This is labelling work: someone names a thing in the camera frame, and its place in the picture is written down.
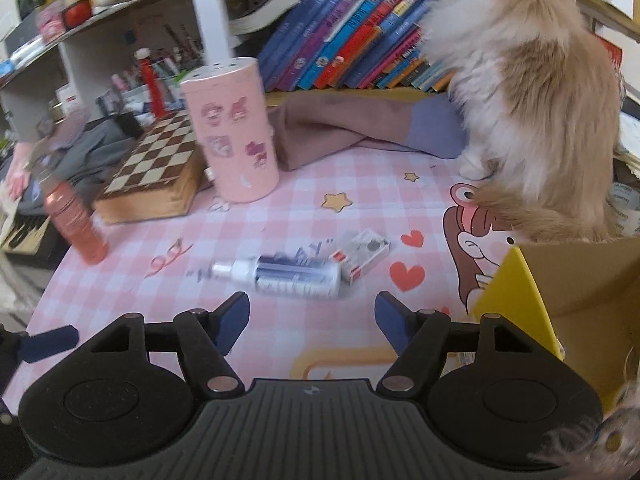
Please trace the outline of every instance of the tablecloth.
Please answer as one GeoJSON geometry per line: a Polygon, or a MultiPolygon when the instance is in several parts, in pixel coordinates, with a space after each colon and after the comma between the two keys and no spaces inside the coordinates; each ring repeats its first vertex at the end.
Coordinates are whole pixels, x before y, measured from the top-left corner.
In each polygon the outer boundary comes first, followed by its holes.
{"type": "MultiPolygon", "coordinates": [[[[212,260],[327,256],[345,237],[370,228],[391,241],[391,252],[354,285],[343,285],[337,301],[248,290],[250,321],[227,359],[247,386],[256,377],[368,377],[375,384],[395,359],[374,321],[376,294],[388,290],[412,310],[465,319],[517,241],[472,205],[473,189],[455,161],[353,148],[283,173],[273,193],[251,204],[227,210],[214,189],[205,190],[183,218],[105,226],[111,252],[98,266],[69,251],[28,330],[72,324],[84,342],[126,312],[160,322],[190,308],[213,310],[246,289],[211,279],[212,260]],[[178,241],[180,256],[162,268],[178,241]]],[[[25,389],[65,355],[20,366],[4,395],[12,412],[25,389]]],[[[180,373],[174,355],[153,354],[151,361],[180,373]]]]}

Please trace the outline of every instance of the chessboard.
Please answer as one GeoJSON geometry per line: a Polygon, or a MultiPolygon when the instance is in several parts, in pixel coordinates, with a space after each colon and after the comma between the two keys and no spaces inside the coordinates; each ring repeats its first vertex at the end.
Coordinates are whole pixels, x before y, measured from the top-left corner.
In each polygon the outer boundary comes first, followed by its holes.
{"type": "Polygon", "coordinates": [[[116,168],[94,202],[106,223],[185,215],[204,173],[186,110],[158,121],[116,168]]]}

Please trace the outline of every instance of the metal screw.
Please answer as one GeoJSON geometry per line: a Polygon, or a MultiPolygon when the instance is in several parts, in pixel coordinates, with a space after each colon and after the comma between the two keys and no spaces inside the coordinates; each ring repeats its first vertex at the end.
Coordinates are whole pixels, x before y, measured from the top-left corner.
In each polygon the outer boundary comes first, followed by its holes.
{"type": "Polygon", "coordinates": [[[414,382],[402,375],[392,375],[382,379],[382,385],[390,392],[408,392],[414,387],[414,382]]]}
{"type": "Polygon", "coordinates": [[[207,381],[207,388],[212,392],[232,392],[238,387],[238,380],[234,377],[220,375],[207,381]]]}

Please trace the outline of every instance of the pink pen holder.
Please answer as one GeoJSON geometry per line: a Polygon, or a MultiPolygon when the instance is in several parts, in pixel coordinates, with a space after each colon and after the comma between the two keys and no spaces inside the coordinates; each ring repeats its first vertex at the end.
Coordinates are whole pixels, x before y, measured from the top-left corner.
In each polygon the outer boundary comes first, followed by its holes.
{"type": "Polygon", "coordinates": [[[220,196],[252,202],[273,191],[280,176],[257,61],[198,68],[180,86],[220,196]]]}

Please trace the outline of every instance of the cat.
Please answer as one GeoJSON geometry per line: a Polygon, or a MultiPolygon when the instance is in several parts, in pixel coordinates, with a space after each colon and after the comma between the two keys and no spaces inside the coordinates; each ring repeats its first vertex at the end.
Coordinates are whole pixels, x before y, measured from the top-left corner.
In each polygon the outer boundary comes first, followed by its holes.
{"type": "Polygon", "coordinates": [[[456,70],[478,205],[531,240],[606,240],[620,84],[575,0],[433,0],[422,50],[456,70]]]}

